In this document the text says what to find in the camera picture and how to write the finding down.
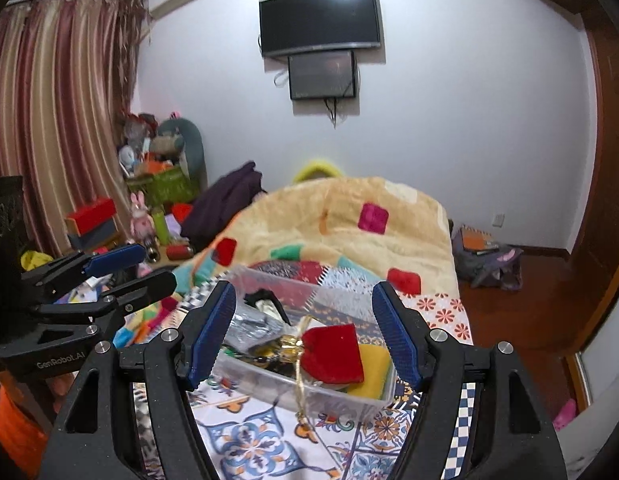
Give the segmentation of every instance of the wooden door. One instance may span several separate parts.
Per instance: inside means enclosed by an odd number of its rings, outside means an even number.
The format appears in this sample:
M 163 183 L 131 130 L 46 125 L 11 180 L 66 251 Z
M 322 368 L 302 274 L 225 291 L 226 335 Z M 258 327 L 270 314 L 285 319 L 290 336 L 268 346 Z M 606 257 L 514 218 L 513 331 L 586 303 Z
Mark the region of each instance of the wooden door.
M 579 349 L 605 318 L 619 290 L 619 34 L 603 9 L 583 13 L 596 76 L 598 128 L 594 175 L 571 265 L 590 305 L 574 343 Z

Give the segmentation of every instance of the blanket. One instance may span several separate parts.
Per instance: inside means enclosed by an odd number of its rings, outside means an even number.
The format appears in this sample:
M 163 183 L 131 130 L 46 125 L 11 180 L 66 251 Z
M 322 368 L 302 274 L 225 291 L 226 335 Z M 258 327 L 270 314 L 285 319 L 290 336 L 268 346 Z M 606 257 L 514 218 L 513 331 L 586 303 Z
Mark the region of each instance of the blanket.
M 379 177 L 310 180 L 263 197 L 174 272 L 177 291 L 264 260 L 312 260 L 389 280 L 406 294 L 459 296 L 443 206 Z

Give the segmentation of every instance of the television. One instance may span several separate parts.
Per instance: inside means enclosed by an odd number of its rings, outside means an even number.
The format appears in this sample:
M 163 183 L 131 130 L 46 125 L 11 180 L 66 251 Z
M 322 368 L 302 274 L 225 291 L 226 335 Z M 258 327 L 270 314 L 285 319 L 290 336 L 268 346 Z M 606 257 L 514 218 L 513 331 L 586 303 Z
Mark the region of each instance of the television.
M 292 54 L 288 68 L 289 96 L 294 101 L 356 97 L 353 50 Z
M 381 46 L 376 0 L 262 0 L 263 57 Z

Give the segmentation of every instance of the bed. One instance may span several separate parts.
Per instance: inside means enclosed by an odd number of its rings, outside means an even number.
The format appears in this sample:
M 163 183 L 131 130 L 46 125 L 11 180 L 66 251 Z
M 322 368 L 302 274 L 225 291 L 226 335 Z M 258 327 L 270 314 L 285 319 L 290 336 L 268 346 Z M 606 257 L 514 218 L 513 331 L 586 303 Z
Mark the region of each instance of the bed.
M 409 186 L 382 178 L 334 178 L 267 195 L 175 271 L 184 304 L 194 296 L 203 300 L 218 277 L 236 265 L 365 294 L 388 279 L 403 303 L 418 309 L 430 327 L 471 344 L 446 212 Z M 415 294 L 418 278 L 420 294 Z M 154 333 L 177 326 L 183 317 L 183 310 L 176 310 Z M 443 478 L 461 471 L 474 392 L 473 384 L 464 385 Z M 142 385 L 135 396 L 148 473 L 161 478 Z M 323 413 L 307 425 L 298 423 L 291 411 L 240 393 L 230 379 L 212 376 L 191 394 L 190 403 L 212 462 L 225 480 L 294 472 L 306 479 L 345 480 L 387 476 L 419 399 L 398 380 L 394 402 L 374 420 L 356 423 Z

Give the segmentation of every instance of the curtain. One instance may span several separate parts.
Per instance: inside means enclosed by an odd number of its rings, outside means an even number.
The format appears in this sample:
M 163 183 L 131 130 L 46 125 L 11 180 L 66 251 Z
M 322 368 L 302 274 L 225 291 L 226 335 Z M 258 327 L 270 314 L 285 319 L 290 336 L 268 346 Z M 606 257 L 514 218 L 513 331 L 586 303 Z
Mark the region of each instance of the curtain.
M 141 42 L 142 24 L 147 17 L 144 0 L 120 0 L 118 10 L 118 83 L 123 112 L 129 112 L 129 104 L 136 87 L 136 65 Z M 120 136 L 119 144 L 125 144 Z
M 69 250 L 65 216 L 99 197 L 128 234 L 116 145 L 121 82 L 134 79 L 120 70 L 135 60 L 119 59 L 120 12 L 121 0 L 39 0 L 0 14 L 0 176 L 23 175 L 28 233 L 56 256 Z

